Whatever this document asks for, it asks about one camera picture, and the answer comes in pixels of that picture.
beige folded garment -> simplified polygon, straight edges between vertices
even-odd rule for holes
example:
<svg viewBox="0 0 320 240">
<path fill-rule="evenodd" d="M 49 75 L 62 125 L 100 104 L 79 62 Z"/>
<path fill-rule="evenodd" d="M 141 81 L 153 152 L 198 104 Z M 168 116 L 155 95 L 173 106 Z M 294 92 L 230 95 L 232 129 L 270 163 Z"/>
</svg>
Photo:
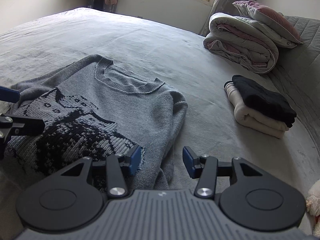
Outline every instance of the beige folded garment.
<svg viewBox="0 0 320 240">
<path fill-rule="evenodd" d="M 235 107 L 234 115 L 239 124 L 277 138 L 282 138 L 284 132 L 289 130 L 284 122 L 274 120 L 252 108 L 247 107 L 242 100 L 240 92 L 232 82 L 225 86 L 225 90 L 230 102 Z"/>
</svg>

white bed sheet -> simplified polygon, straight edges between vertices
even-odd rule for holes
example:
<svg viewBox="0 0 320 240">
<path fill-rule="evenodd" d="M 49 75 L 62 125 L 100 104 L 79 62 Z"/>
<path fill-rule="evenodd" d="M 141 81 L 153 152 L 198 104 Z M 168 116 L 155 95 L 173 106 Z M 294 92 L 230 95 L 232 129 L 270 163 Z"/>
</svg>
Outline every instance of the white bed sheet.
<svg viewBox="0 0 320 240">
<path fill-rule="evenodd" d="M 174 144 L 171 188 L 194 189 L 182 162 L 182 147 L 220 161 L 244 157 L 294 186 L 304 195 L 319 179 L 320 159 L 308 132 L 296 119 L 283 139 L 239 125 L 223 85 L 234 74 L 254 79 L 276 91 L 267 76 L 249 72 L 203 47 L 203 37 L 167 25 L 87 8 L 44 17 L 0 35 L 0 85 L 9 87 L 68 65 L 90 54 L 114 60 L 127 70 L 158 77 L 176 87 L 189 104 Z M 16 159 L 0 162 L 0 237 L 22 229 L 15 213 L 18 193 L 39 179 L 20 168 Z M 217 191 L 228 186 L 218 179 Z M 304 218 L 300 228 L 311 233 Z"/>
</svg>

white plush toy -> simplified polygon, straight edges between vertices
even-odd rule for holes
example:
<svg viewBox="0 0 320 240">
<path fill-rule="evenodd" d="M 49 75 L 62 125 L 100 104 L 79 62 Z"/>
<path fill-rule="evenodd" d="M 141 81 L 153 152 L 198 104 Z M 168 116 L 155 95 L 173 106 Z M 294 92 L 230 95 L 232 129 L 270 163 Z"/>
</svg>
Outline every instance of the white plush toy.
<svg viewBox="0 0 320 240">
<path fill-rule="evenodd" d="M 313 184 L 308 191 L 306 206 L 307 212 L 315 217 L 315 226 L 312 234 L 316 237 L 320 237 L 320 221 L 318 222 L 318 216 L 320 216 L 320 180 Z"/>
</svg>

gray ribbed plate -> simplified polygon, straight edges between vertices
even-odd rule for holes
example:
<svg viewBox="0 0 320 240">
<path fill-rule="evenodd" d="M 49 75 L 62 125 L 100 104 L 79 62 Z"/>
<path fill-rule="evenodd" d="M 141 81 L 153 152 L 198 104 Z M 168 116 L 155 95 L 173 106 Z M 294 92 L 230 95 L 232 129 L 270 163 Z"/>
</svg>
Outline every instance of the gray ribbed plate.
<svg viewBox="0 0 320 240">
<path fill-rule="evenodd" d="M 47 235 L 26 229 L 18 240 L 302 240 L 297 228 L 261 233 L 236 225 L 211 200 L 188 190 L 136 190 L 123 200 L 110 201 L 92 224 L 66 234 Z"/>
</svg>

ribbed collar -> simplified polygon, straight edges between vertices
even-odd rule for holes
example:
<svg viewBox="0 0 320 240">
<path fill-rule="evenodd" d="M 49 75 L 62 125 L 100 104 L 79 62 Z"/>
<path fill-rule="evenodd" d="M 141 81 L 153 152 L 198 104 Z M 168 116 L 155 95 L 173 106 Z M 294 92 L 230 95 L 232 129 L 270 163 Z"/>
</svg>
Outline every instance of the ribbed collar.
<svg viewBox="0 0 320 240">
<path fill-rule="evenodd" d="M 105 76 L 105 69 L 109 67 L 117 72 L 119 72 L 122 75 L 147 82 L 145 85 L 141 85 L 139 87 L 135 87 L 133 85 L 122 85 L 120 83 L 117 83 L 110 78 Z M 106 84 L 108 87 L 111 87 L 116 90 L 120 90 L 125 93 L 140 93 L 140 94 L 147 94 L 151 93 L 155 90 L 157 90 L 159 87 L 161 87 L 164 82 L 160 79 L 156 78 L 155 80 L 144 78 L 142 76 L 137 75 L 136 73 L 133 73 L 131 71 L 125 70 L 124 68 L 120 68 L 116 65 L 113 65 L 113 60 L 103 57 L 97 64 L 95 69 L 95 78 L 104 84 Z"/>
</svg>

